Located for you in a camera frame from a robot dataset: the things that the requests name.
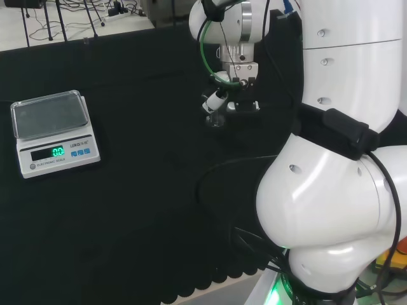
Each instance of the orange object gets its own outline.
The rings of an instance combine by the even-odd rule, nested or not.
[[[402,269],[405,266],[407,266],[407,238],[405,238],[399,242],[397,249],[399,250],[399,252],[396,252],[394,254],[392,263],[390,266],[392,268]],[[386,251],[381,256],[379,256],[378,259],[376,260],[376,264],[383,266],[388,254],[389,254],[389,251]]]
[[[399,245],[397,246],[397,249],[400,252],[403,252],[407,254],[407,238],[403,239],[402,241],[399,242]]]

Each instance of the black cable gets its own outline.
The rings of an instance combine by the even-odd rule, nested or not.
[[[54,21],[54,20],[50,21],[50,23],[52,23],[52,22],[57,23],[57,24],[60,24],[59,21]],[[81,24],[81,23],[78,23],[78,22],[71,22],[71,23],[69,23],[69,24],[65,24],[65,27],[68,27],[68,26],[73,27],[71,24],[90,25],[90,22],[87,23],[87,24]],[[40,39],[40,38],[34,38],[34,37],[33,37],[33,35],[36,34],[37,32],[47,29],[47,27],[45,27],[45,26],[46,26],[46,25],[43,25],[43,27],[42,27],[41,29],[38,29],[38,30],[34,31],[33,33],[29,34],[29,37],[30,37],[31,39],[33,39],[33,40],[36,40],[36,41],[43,41],[43,40],[48,39],[48,38],[41,38],[41,39]],[[82,28],[82,27],[75,27],[75,28],[77,28],[77,29],[88,29],[88,28]]]
[[[34,10],[34,14],[35,14],[35,16],[36,16],[37,22],[38,22],[39,24],[41,24],[41,27],[44,27],[44,25],[38,20],[36,9],[34,8],[33,10]]]
[[[389,187],[390,187],[390,190],[391,190],[391,193],[393,196],[394,208],[396,210],[396,231],[394,233],[393,243],[392,243],[392,246],[390,247],[389,254],[383,264],[382,269],[379,271],[379,274],[378,274],[377,280],[376,280],[377,294],[379,296],[380,303],[382,303],[382,305],[385,305],[385,301],[384,301],[383,294],[382,294],[382,281],[383,281],[384,274],[386,274],[390,271],[390,265],[392,262],[392,258],[396,252],[397,245],[399,243],[400,232],[401,232],[401,206],[400,206],[400,200],[399,200],[399,195],[397,193],[396,186],[394,185],[394,181],[393,181],[392,177],[390,176],[389,172],[387,171],[386,167],[372,152],[369,152],[368,156],[376,163],[378,168],[382,171],[385,179],[387,180],[387,183],[389,184]]]
[[[276,268],[276,267],[273,267],[273,266],[270,266],[270,265],[266,265],[266,268],[267,268],[267,269],[270,269],[270,270],[273,270],[273,271],[275,271],[275,272],[277,272],[277,273],[283,274],[283,275],[286,274],[286,273],[283,272],[281,269]]]
[[[265,49],[267,58],[269,59],[270,63],[272,64],[272,66],[273,66],[275,72],[277,73],[277,76],[279,77],[280,82],[282,83],[282,85],[283,85],[283,87],[284,87],[286,93],[288,94],[288,96],[289,96],[290,99],[291,99],[292,105],[294,105],[294,103],[295,103],[294,95],[293,95],[293,93],[291,92],[291,90],[289,89],[289,87],[288,87],[288,85],[287,85],[287,83],[286,83],[286,81],[285,81],[285,79],[284,79],[284,77],[283,77],[283,75],[282,75],[282,73],[281,73],[281,71],[280,71],[280,69],[279,69],[277,63],[275,62],[274,58],[272,57],[272,54],[270,53],[270,51],[269,51],[268,48],[267,48],[267,42],[266,42],[265,36],[266,36],[267,14],[270,14],[270,12],[269,12],[269,10],[268,10],[269,5],[270,5],[270,0],[267,0],[267,2],[266,2],[266,8],[265,8],[265,15],[264,15],[264,19],[263,19],[263,32],[262,32],[262,34],[261,34],[261,37],[262,37],[262,40],[263,40],[263,47],[264,47],[264,49]]]
[[[77,3],[74,1],[69,1],[70,3],[67,3],[66,1],[64,1],[63,3],[60,3],[60,8],[62,10],[67,10],[67,11],[71,11],[71,12],[75,12],[75,11],[85,11],[86,8],[83,6],[83,3]],[[103,7],[103,3],[99,3],[99,4],[95,4],[96,8],[102,8]],[[94,8],[90,8],[90,11],[98,11],[98,12],[105,12],[105,10],[98,10],[98,9],[94,9]]]
[[[238,78],[237,77],[237,72],[236,72],[236,66],[235,66],[235,63],[233,62],[233,59],[232,59],[231,54],[230,54],[230,50],[229,50],[228,42],[226,40],[226,34],[224,33],[224,30],[223,30],[222,22],[220,22],[219,24],[221,25],[221,29],[222,29],[222,33],[223,33],[223,37],[224,37],[224,43],[225,43],[225,45],[226,45],[226,47],[228,49],[230,60],[231,60],[231,62],[233,64],[233,68],[235,69],[236,78]]]
[[[389,291],[383,291],[382,292],[383,295],[388,295],[391,297],[402,297],[404,295],[407,295],[407,289],[400,291],[400,292],[389,292]]]
[[[227,8],[225,11],[230,10],[232,7],[234,7],[234,6],[235,6],[236,4],[238,4],[238,3],[239,3],[239,1],[237,1],[236,3],[234,3],[233,5],[231,5],[231,6],[230,6],[229,8]],[[200,47],[200,45],[199,45],[199,40],[200,40],[200,37],[201,37],[201,33],[202,33],[202,31],[204,30],[205,24],[207,23],[208,20],[209,20],[208,17],[206,17],[205,20],[203,21],[202,25],[201,25],[201,28],[199,29],[198,36],[197,36],[198,50],[199,50],[199,47]]]
[[[276,260],[278,262],[284,262],[286,261],[286,257],[284,256],[284,254],[281,252],[281,248],[279,246],[277,246],[272,240],[264,240],[263,238],[261,238],[258,235],[255,235],[251,232],[245,231],[243,229],[240,229],[239,227],[234,227],[234,229],[236,231],[238,231],[239,233],[243,233],[243,234],[247,234],[253,238],[255,238],[256,240],[265,243],[267,246],[271,247],[273,249],[273,254],[276,255]]]

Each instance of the electronic scale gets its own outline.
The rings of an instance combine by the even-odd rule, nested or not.
[[[100,161],[86,102],[78,91],[11,105],[24,178]]]

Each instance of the black strap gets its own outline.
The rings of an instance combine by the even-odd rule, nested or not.
[[[343,304],[343,301],[345,299],[349,298],[350,295],[353,295],[358,280],[359,280],[359,278],[355,281],[355,283],[350,288],[348,288],[346,290],[342,290],[335,294],[328,294],[325,292],[320,292],[318,290],[314,290],[312,288],[305,286],[299,280],[289,279],[289,283],[290,283],[291,289],[293,291],[293,298],[294,298],[294,296],[296,296],[301,301],[304,299],[311,299],[311,300],[320,300],[320,301],[334,301],[337,304]],[[355,297],[353,296],[353,298],[351,298],[351,299],[352,299],[351,304],[353,304]]]
[[[222,22],[224,18],[224,10],[220,10],[212,2],[212,0],[202,0],[203,11],[210,21]]]
[[[336,110],[301,104],[293,133],[352,160],[375,151],[380,136],[369,125]]]

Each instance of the yellow object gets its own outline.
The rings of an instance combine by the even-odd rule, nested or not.
[[[376,264],[383,266],[387,256],[389,255],[389,251],[386,251],[381,256],[378,257],[376,260]],[[392,258],[392,263],[390,265],[392,268],[399,268],[402,269],[407,266],[407,255],[400,254],[396,252]]]

